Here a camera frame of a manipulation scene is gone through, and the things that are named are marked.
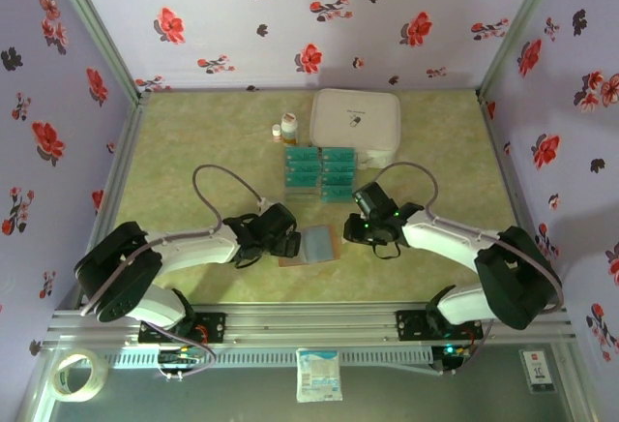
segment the pill bottle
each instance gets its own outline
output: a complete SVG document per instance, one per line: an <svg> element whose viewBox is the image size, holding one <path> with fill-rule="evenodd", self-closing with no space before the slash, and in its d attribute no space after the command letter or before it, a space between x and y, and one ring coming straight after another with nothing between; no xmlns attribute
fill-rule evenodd
<svg viewBox="0 0 619 422"><path fill-rule="evenodd" d="M281 127L279 124L275 124L271 127L271 134L273 135L273 141L275 143L281 143Z"/></svg>
<svg viewBox="0 0 619 422"><path fill-rule="evenodd" d="M286 146L296 146L298 141L299 122L294 114L289 112L281 117L281 137Z"/></svg>

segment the teal box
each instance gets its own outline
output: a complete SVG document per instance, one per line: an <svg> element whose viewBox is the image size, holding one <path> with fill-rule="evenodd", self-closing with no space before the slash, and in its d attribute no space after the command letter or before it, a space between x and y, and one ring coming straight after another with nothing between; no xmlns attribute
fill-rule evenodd
<svg viewBox="0 0 619 422"><path fill-rule="evenodd" d="M352 186L321 187L320 201L322 202L352 202Z"/></svg>
<svg viewBox="0 0 619 422"><path fill-rule="evenodd" d="M355 148L322 148L325 161L355 161Z"/></svg>
<svg viewBox="0 0 619 422"><path fill-rule="evenodd" d="M322 185L352 185L355 180L353 172L348 173L323 173L320 182Z"/></svg>
<svg viewBox="0 0 619 422"><path fill-rule="evenodd" d="M342 161L325 161L322 164L322 169L325 172L353 172L355 171L355 162Z"/></svg>
<svg viewBox="0 0 619 422"><path fill-rule="evenodd" d="M284 176L286 187L315 187L318 185L318 172L290 172Z"/></svg>
<svg viewBox="0 0 619 422"><path fill-rule="evenodd" d="M322 168L320 161L288 161L286 172L316 173Z"/></svg>
<svg viewBox="0 0 619 422"><path fill-rule="evenodd" d="M311 146L290 146L286 148L286 162L318 161L318 148Z"/></svg>

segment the white sticker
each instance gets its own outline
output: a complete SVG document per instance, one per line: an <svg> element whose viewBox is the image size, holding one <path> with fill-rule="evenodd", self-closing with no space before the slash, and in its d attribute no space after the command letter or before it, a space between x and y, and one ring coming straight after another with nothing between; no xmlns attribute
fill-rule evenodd
<svg viewBox="0 0 619 422"><path fill-rule="evenodd" d="M524 365L532 385L550 385L552 377L542 350L522 351Z"/></svg>
<svg viewBox="0 0 619 422"><path fill-rule="evenodd" d="M341 401L337 351L297 350L297 401Z"/></svg>

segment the tape roll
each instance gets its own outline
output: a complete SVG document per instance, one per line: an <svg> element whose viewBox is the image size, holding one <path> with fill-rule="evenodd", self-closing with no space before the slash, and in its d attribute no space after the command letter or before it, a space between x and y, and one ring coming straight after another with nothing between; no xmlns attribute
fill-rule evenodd
<svg viewBox="0 0 619 422"><path fill-rule="evenodd" d="M84 386L76 391L72 391L68 384L69 372L75 367L75 364L82 359L86 359L90 365L90 376ZM88 349L73 349L58 359L57 364L52 368L49 378L51 394L58 401L88 401L97 395L103 388L107 380L108 370L109 367L107 366L107 362L93 351L89 351Z"/></svg>

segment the tabletop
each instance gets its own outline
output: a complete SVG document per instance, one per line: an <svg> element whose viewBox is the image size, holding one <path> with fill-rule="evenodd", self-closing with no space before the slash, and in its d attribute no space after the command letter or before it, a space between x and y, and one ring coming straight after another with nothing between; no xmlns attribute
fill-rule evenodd
<svg viewBox="0 0 619 422"><path fill-rule="evenodd" d="M137 221L149 231L204 228L215 217L193 193L192 172L217 164L237 172L261 195L283 200L283 153L271 126L285 112L299 120L301 144L310 142L315 92L154 93L145 111L116 224ZM428 167L440 185L434 212L471 226L502 230L514 215L484 117L472 90L399 91L401 143L398 161ZM358 171L368 182L376 169ZM214 169L197 179L202 193L224 217L257 212L255 198ZM398 205L425 204L431 183L402 166L380 178ZM341 237L354 203L285 203L299 228L332 225ZM381 260L371 248L344 243L339 260L279 267L265 256L246 269L205 264L159 276L155 283L179 288L193 304L243 302L428 301L447 285L470 285L477 276L435 253L402 250Z"/></svg>

